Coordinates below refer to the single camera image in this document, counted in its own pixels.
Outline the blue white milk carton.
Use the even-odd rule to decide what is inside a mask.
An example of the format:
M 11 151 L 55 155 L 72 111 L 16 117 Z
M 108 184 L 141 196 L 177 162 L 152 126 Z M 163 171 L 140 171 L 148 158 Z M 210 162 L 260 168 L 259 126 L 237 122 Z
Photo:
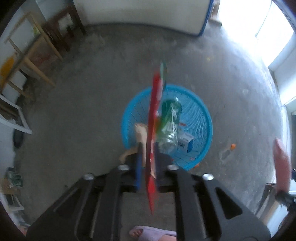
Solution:
M 178 149 L 183 153 L 189 153 L 193 149 L 194 136 L 190 133 L 178 132 Z

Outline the pink plastic wrapper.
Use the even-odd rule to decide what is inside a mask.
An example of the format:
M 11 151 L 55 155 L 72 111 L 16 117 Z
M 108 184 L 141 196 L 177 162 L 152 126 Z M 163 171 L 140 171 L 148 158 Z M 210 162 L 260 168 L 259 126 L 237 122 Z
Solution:
M 276 138 L 273 143 L 273 159 L 276 174 L 276 190 L 277 192 L 289 192 L 292 166 L 287 149 L 279 138 Z

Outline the wooden stool black seat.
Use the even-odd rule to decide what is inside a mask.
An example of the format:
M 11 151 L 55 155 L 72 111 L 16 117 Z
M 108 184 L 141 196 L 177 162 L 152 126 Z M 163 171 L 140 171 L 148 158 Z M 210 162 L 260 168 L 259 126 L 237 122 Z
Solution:
M 1 65 L 1 92 L 9 86 L 20 95 L 29 99 L 33 97 L 13 83 L 16 73 L 27 68 L 33 74 L 44 80 L 48 85 L 55 87 L 51 80 L 34 62 L 33 58 L 41 53 L 41 48 L 51 49 L 58 59 L 62 60 L 60 52 L 53 45 L 52 41 L 45 33 L 40 23 L 32 12 L 25 13 L 12 27 L 8 36 L 4 39 L 4 44 L 12 47 L 13 54 Z

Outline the red carton box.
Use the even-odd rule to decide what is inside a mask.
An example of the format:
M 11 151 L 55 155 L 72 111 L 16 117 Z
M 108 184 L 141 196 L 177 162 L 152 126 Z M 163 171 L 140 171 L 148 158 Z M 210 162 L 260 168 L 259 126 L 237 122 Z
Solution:
M 157 112 L 162 99 L 163 90 L 166 85 L 165 75 L 167 66 L 161 62 L 159 70 L 154 74 L 152 79 L 151 98 L 149 104 L 149 115 L 147 123 L 147 144 L 145 154 L 145 188 L 149 202 L 150 212 L 154 212 L 154 200 L 156 197 L 156 161 L 154 157 L 154 144 L 157 136 L 159 118 Z

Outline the green snack package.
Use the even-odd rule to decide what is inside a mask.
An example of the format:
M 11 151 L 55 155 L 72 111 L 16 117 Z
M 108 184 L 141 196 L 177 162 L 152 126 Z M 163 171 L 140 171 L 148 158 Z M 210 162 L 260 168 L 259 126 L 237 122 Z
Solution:
M 178 128 L 182 114 L 182 105 L 178 98 L 166 99 L 161 109 L 161 129 L 168 127 Z

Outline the clear plastic bottle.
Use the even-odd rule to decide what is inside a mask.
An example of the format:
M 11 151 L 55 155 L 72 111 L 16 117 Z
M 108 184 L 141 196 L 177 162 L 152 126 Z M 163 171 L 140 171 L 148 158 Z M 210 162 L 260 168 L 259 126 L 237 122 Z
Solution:
M 178 124 L 163 120 L 157 131 L 157 143 L 159 151 L 164 154 L 172 154 L 178 147 Z

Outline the tan paper bag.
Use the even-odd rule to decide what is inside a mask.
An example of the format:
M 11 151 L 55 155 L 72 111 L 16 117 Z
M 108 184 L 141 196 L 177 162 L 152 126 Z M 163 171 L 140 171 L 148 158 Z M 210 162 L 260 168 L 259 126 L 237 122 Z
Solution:
M 146 159 L 146 146 L 147 146 L 147 125 L 143 123 L 135 123 L 134 124 L 135 137 L 138 144 L 142 144 L 143 154 L 142 154 L 142 166 L 145 166 Z M 126 150 L 120 157 L 119 161 L 123 164 L 126 161 L 127 156 L 136 154 L 138 151 L 137 145 Z

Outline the white leaning board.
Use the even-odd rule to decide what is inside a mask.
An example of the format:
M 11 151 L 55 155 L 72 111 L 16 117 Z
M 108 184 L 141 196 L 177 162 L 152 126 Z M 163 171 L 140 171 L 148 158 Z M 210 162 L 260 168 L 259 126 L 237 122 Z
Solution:
M 203 34 L 213 6 L 210 0 L 81 0 L 73 3 L 85 25 L 142 24 L 193 36 Z

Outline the lilac slipper on foot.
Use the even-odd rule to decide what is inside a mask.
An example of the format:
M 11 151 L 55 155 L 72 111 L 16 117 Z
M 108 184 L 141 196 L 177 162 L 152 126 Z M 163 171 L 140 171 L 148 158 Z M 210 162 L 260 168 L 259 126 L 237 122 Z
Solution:
M 135 226 L 129 231 L 129 235 L 135 240 L 142 241 L 177 240 L 177 233 L 175 231 L 150 226 Z

